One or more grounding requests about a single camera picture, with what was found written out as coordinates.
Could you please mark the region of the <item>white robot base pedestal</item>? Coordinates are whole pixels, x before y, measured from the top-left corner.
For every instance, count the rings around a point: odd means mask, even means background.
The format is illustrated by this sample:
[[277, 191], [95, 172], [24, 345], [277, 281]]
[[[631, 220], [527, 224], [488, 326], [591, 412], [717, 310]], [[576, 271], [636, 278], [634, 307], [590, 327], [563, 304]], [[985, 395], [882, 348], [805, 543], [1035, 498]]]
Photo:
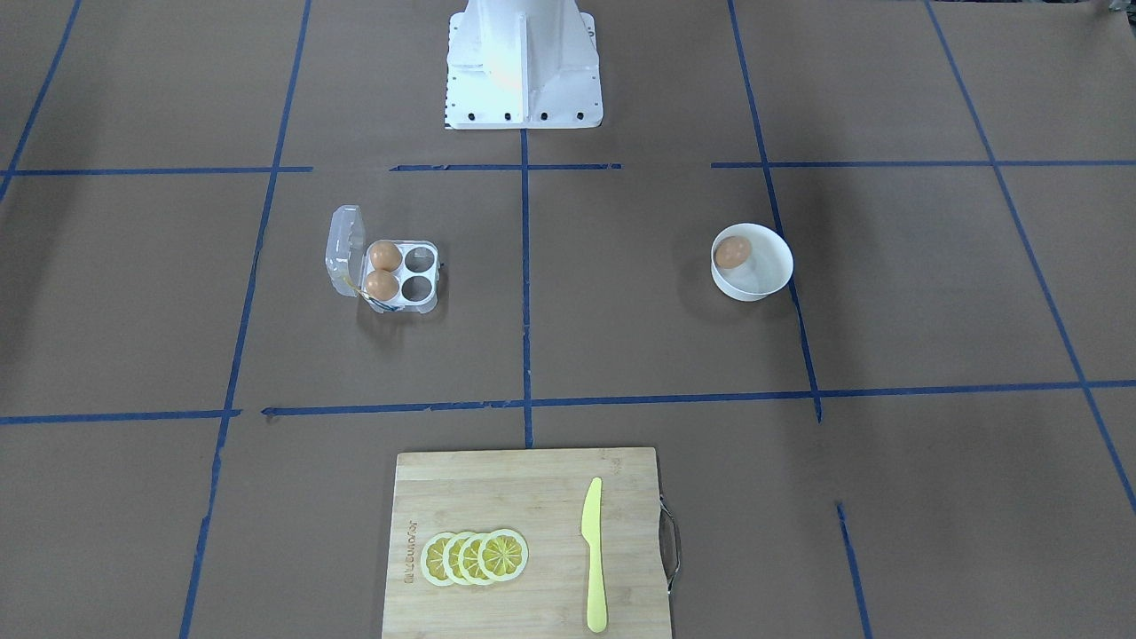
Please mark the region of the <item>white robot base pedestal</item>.
[[446, 128], [602, 125], [596, 20], [575, 1], [469, 1], [446, 36]]

